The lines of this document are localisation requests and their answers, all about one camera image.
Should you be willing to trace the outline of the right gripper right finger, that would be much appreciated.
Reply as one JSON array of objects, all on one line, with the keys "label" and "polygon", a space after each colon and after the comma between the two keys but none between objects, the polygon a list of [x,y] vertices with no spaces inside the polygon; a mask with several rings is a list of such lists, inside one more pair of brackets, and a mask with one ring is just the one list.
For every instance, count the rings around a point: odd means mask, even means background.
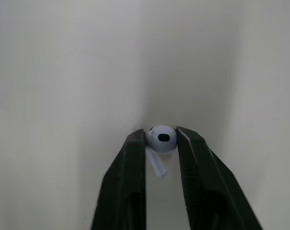
[{"label": "right gripper right finger", "polygon": [[177,127],[181,181],[192,230],[262,229],[232,171],[197,132]]}]

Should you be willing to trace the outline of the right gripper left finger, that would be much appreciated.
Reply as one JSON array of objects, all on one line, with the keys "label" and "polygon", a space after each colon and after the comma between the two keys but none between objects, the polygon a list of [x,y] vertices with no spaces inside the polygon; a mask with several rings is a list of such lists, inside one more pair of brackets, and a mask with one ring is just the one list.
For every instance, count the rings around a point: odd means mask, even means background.
[{"label": "right gripper left finger", "polygon": [[105,173],[91,228],[146,229],[145,132],[142,129],[127,136]]}]

